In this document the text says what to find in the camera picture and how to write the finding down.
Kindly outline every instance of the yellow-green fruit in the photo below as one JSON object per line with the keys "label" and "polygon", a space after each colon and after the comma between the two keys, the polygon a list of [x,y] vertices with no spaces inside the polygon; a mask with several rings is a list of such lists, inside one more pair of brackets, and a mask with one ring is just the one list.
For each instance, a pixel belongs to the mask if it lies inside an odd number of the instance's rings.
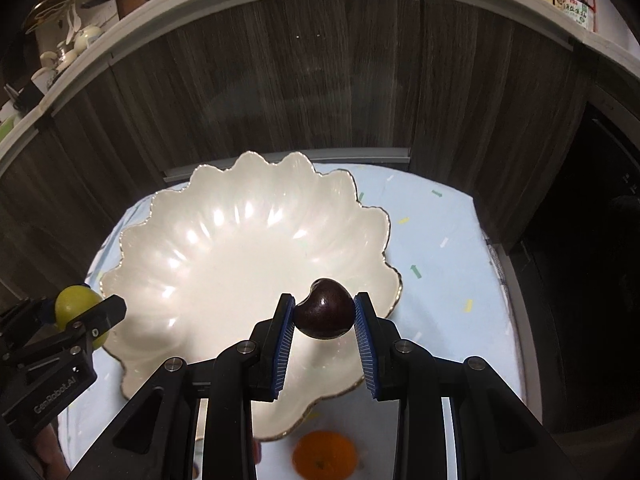
{"label": "yellow-green fruit", "polygon": [[[58,330],[62,332],[69,321],[101,301],[100,294],[84,285],[71,285],[62,290],[56,299],[56,326]],[[100,348],[107,341],[108,335],[109,332],[105,332],[94,341],[94,350]]]}

